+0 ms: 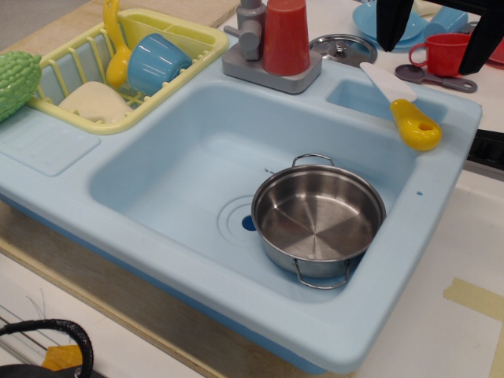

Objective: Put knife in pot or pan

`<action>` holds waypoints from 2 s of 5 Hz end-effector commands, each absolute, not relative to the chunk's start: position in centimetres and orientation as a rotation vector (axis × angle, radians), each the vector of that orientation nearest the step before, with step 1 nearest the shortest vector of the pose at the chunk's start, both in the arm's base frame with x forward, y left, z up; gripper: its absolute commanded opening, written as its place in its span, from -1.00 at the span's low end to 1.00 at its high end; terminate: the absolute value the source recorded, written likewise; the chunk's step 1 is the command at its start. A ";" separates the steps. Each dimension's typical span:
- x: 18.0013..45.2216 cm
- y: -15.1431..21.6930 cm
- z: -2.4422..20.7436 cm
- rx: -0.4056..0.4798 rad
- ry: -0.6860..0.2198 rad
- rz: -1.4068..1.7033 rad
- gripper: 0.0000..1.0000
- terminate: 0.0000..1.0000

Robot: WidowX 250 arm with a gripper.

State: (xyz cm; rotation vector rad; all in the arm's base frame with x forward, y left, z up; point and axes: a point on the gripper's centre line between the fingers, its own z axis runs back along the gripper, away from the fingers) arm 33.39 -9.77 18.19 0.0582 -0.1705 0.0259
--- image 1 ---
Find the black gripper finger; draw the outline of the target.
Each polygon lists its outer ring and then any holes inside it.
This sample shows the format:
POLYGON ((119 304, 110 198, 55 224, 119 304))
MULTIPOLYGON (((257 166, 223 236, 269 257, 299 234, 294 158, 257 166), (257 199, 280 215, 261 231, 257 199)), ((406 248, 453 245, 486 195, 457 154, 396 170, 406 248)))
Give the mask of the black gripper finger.
POLYGON ((460 1, 458 8, 480 16, 458 69, 466 76, 479 72, 503 39, 503 1, 460 1))
POLYGON ((384 51, 391 52, 402 38, 413 0, 378 0, 376 2, 376 40, 384 51))

